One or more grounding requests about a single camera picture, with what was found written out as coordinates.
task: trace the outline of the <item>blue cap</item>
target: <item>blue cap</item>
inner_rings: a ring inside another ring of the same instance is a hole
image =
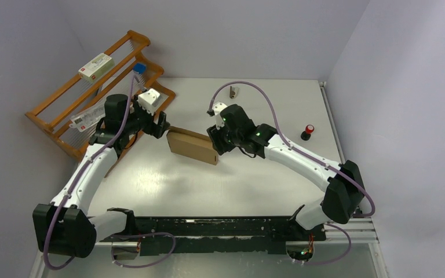
[[[143,72],[145,72],[145,70],[146,70],[146,66],[144,64],[137,63],[134,66],[134,71],[138,74],[143,74]]]

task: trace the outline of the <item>wooden rack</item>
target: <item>wooden rack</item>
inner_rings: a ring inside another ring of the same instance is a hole
[[[83,111],[86,108],[91,107],[99,100],[101,100],[108,92],[110,92],[124,77],[126,77],[129,72],[134,68],[137,63],[143,63],[147,66],[146,71],[143,73],[143,78],[145,80],[145,87],[150,87],[158,92],[166,95],[166,99],[163,104],[158,108],[156,116],[159,115],[160,111],[166,109],[166,107],[175,98],[175,93],[163,86],[161,86],[156,80],[164,73],[164,69],[159,65],[147,60],[143,54],[142,50],[150,45],[151,41],[146,37],[132,30],[128,31],[125,36],[123,36],[119,41],[114,43],[110,48],[108,48],[104,53],[106,55],[112,55],[116,50],[118,50],[124,43],[130,41],[132,45],[132,52],[127,54],[123,60],[118,62],[113,69],[108,73],[103,75],[97,82],[87,87],[84,93],[82,93],[72,104],[70,104],[64,111],[59,113],[49,122],[40,119],[38,116],[47,107],[57,101],[64,93],[66,93],[70,88],[72,88],[76,83],[81,80],[79,74],[74,75],[69,81],[57,89],[52,95],[50,95],[44,102],[40,103],[33,110],[26,112],[25,115],[32,122],[36,124],[47,136],[52,139],[62,150],[64,150],[68,155],[75,158],[76,160],[81,160],[86,152],[87,142],[81,146],[73,147],[70,143],[66,142],[63,137],[64,133],[70,129],[70,120],[67,120],[68,116],[74,115]],[[117,72],[122,70],[113,81],[111,81],[103,89],[103,84],[106,83],[110,78],[115,76]],[[138,137],[142,136],[143,132],[139,132]],[[130,140],[129,144],[133,144],[134,138]]]

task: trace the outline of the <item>gray wall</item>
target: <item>gray wall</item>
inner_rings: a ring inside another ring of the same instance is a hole
[[[72,170],[24,113],[85,60],[57,4],[0,1],[0,277],[28,277],[37,253],[31,213]]]
[[[445,0],[372,0],[327,92],[391,277],[445,277]]]
[[[325,80],[369,0],[61,0],[94,57],[128,29],[166,76]]]

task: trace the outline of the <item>brown box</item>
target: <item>brown box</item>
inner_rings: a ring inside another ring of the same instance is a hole
[[[219,154],[212,148],[209,136],[179,127],[170,127],[166,138],[173,153],[216,165]]]

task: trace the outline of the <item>small metal object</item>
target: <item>small metal object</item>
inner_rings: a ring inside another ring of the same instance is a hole
[[[238,96],[238,93],[239,93],[238,87],[233,87],[233,86],[229,87],[229,98],[230,99],[232,99],[232,100],[235,99]]]

